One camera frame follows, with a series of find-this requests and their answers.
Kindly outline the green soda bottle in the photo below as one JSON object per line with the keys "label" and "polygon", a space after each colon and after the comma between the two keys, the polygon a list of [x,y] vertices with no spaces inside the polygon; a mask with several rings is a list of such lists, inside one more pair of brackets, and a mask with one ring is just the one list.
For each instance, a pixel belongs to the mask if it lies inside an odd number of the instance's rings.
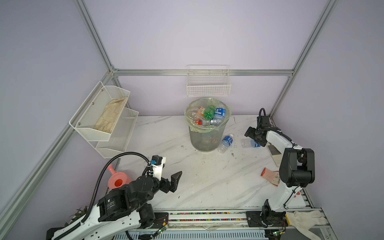
{"label": "green soda bottle", "polygon": [[207,121],[210,121],[211,119],[213,119],[215,111],[216,111],[215,106],[212,106],[212,105],[207,106],[204,110],[203,118]]}

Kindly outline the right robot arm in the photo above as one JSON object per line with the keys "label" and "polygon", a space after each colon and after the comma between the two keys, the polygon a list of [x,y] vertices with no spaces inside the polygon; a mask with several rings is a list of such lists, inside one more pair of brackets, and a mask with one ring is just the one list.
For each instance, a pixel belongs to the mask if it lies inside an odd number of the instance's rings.
{"label": "right robot arm", "polygon": [[314,182],[315,153],[312,149],[294,143],[280,128],[273,126],[264,108],[259,111],[257,126],[249,127],[245,137],[262,147],[270,143],[282,154],[279,167],[280,183],[272,197],[265,201],[260,213],[260,224],[263,227],[273,226],[275,220],[283,219],[294,195]]}

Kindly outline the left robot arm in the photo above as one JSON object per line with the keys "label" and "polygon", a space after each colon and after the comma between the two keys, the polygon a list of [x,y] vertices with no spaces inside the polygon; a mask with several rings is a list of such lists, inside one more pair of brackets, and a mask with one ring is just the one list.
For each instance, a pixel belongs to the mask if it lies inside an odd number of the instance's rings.
{"label": "left robot arm", "polygon": [[[104,197],[97,200],[100,182],[108,166],[114,160],[129,155],[146,161],[147,165],[142,175],[128,184],[110,190]],[[157,219],[149,201],[159,191],[174,193],[183,174],[179,171],[170,179],[163,178],[165,162],[165,157],[154,155],[149,160],[137,152],[124,152],[112,157],[98,177],[87,212],[66,227],[47,230],[46,238],[48,240],[107,240],[121,232],[148,229],[159,225],[160,229],[157,232],[144,237],[146,240],[155,238],[163,232],[168,219],[167,217]]]}

